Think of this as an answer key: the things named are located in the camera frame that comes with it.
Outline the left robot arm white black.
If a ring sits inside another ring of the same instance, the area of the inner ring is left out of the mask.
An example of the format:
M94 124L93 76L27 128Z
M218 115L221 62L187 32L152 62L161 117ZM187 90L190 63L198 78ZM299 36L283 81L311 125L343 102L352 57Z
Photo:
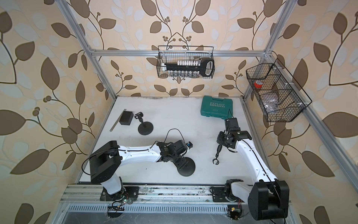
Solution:
M117 141L109 141L100 149L92 153L86 160L89 162L89 173L92 184L103 187L102 194L105 201L127 202L130 194L126 192L120 176L116 174L120 166L141 162L172 162L181 176L189 177L195 172L195 162L185 154L193 147L191 142L183 140L177 142L155 141L151 146L125 147Z

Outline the black microphone stand pole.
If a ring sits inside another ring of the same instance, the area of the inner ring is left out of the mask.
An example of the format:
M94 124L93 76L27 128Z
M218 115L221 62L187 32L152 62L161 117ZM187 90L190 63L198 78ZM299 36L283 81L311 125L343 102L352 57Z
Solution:
M140 134L144 133L145 129L146 129L146 125L145 125L145 122L143 120L143 113L142 112L139 112L137 114L134 115L134 118L135 119L138 119L139 122L141 123L138 127L138 131Z

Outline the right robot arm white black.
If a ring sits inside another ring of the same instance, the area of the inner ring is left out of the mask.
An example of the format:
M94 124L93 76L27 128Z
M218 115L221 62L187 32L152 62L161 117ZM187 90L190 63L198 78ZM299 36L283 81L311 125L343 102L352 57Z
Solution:
M248 204L254 220L286 219L289 211L290 189L271 172L257 152L248 131L242 131L237 118L225 120L225 131L217 137L219 153L222 147L238 153L245 162L252 184L241 179L227 180L224 187L228 201Z

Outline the black round stand base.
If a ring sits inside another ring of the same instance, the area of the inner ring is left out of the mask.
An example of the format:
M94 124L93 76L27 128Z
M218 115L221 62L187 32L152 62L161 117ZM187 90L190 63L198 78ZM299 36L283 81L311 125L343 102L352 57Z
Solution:
M151 122L142 122L138 127L138 132L141 135L149 135L153 131L153 124Z

